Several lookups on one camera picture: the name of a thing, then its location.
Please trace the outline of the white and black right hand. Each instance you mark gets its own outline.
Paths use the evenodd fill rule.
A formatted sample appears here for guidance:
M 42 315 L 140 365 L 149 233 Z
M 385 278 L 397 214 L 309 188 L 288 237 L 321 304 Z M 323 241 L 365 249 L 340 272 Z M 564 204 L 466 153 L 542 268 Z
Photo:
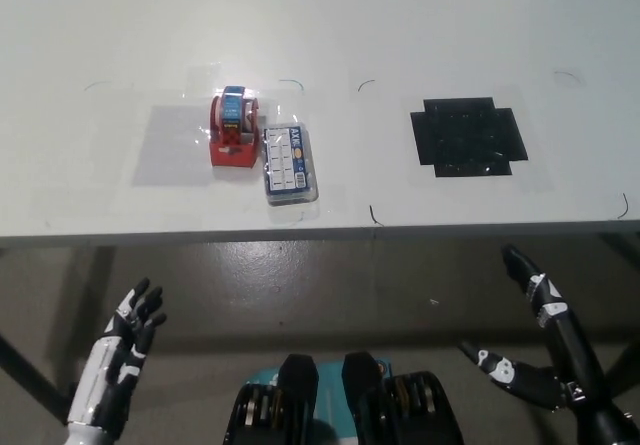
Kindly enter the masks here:
M 569 303 L 549 275 L 513 245 L 501 250 L 508 276 L 527 299 L 543 332 L 548 367 L 508 359 L 468 341 L 462 353 L 501 390 L 547 410 L 612 402 L 596 354 Z

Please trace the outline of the white and black left hand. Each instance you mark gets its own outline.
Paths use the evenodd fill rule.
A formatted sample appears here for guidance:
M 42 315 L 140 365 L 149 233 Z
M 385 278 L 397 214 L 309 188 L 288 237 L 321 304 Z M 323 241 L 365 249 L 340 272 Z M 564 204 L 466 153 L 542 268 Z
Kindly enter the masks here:
M 117 306 L 82 371 L 66 419 L 66 445 L 121 438 L 156 331 L 166 321 L 162 304 L 162 288 L 143 278 Z

